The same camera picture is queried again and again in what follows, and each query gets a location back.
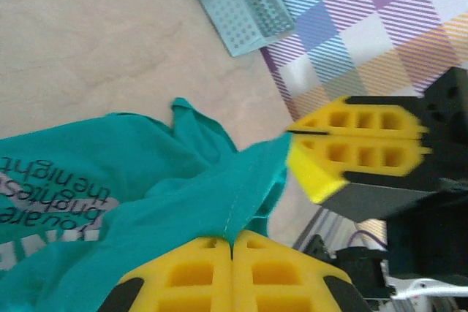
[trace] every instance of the perforated metal sheet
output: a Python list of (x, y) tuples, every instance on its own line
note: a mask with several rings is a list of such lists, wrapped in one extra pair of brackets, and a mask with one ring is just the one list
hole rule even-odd
[(200, 0), (232, 56), (259, 49), (294, 29), (282, 0)]

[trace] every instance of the purple wire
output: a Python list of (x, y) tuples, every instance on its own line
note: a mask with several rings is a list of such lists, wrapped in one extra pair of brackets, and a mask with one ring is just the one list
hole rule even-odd
[(370, 237), (373, 241), (375, 241), (377, 244), (379, 244), (380, 246), (382, 246), (383, 248), (387, 248), (387, 244), (385, 244), (383, 241), (381, 241), (377, 236), (375, 236), (374, 234), (368, 232), (367, 230), (358, 230), (356, 232), (354, 232), (350, 239), (348, 240), (348, 244), (347, 244), (347, 247), (349, 248), (353, 242), (353, 240), (359, 235), (359, 234), (362, 234), (362, 235), (365, 235), (367, 237)]

